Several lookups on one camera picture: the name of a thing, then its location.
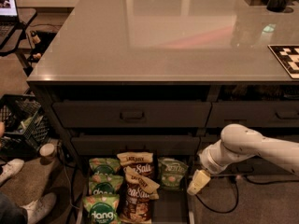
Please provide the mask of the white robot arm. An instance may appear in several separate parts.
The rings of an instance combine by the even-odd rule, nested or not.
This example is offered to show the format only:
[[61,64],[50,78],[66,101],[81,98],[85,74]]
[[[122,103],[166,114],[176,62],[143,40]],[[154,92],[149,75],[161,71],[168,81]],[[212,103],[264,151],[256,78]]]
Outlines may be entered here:
[[200,169],[197,169],[187,188],[190,195],[197,194],[212,175],[223,172],[230,164],[259,156],[278,167],[298,175],[299,144],[263,136],[240,124],[229,124],[221,130],[221,138],[199,153]]

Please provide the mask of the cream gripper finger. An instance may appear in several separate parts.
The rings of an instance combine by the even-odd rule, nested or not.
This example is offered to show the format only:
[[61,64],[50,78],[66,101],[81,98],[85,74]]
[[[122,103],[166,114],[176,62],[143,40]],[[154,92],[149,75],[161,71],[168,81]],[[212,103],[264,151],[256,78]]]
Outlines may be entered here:
[[201,187],[195,183],[190,183],[187,188],[187,193],[190,195],[195,195],[201,190]]

